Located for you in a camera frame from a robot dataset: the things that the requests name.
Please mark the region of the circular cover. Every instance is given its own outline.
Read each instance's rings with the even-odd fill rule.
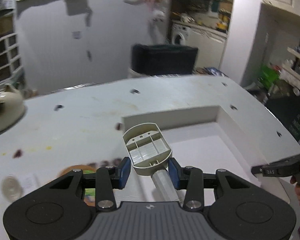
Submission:
[[[10,239],[17,240],[73,239],[86,229],[90,220],[90,208],[61,189],[43,189],[26,195],[12,203],[3,215]]]
[[[227,239],[281,240],[296,224],[293,209],[264,191],[236,189],[227,192],[209,209],[208,217]]]

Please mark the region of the washing machine door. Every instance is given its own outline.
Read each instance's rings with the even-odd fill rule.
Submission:
[[[186,39],[182,33],[174,33],[172,37],[173,45],[185,45]]]

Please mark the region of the gray cylindrical handle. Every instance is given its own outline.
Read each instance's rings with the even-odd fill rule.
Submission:
[[[177,192],[166,169],[156,171],[151,178],[164,201],[179,201]]]

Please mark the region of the kitchen counter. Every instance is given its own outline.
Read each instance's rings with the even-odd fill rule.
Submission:
[[[122,141],[124,130],[118,129],[118,123],[129,116],[218,106],[251,142],[250,148],[255,149],[252,157],[259,164],[300,153],[300,146],[282,124],[225,77],[128,79],[31,98],[25,104],[25,116],[0,135],[0,240],[8,239],[2,224],[9,205],[1,191],[5,177],[34,176],[37,186],[42,186],[68,166],[123,158],[127,156]],[[56,105],[63,108],[56,111]],[[153,189],[150,177],[139,180],[132,169],[126,188],[116,190],[115,197],[117,201],[153,201]]]
[[[188,27],[191,27],[191,28],[196,28],[196,29],[199,29],[199,30],[212,32],[212,33],[214,33],[216,35],[219,35],[221,37],[224,37],[224,38],[226,38],[228,36],[226,33],[217,31],[217,30],[209,28],[209,27],[201,26],[201,25],[198,25],[198,24],[184,23],[184,22],[180,22],[180,21],[176,21],[176,20],[172,20],[172,22],[176,23],[176,24],[188,26]]]

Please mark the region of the green object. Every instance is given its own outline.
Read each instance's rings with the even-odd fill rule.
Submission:
[[[264,85],[264,87],[269,90],[274,81],[279,78],[279,73],[266,65],[261,66],[261,75],[259,77],[259,82]]]

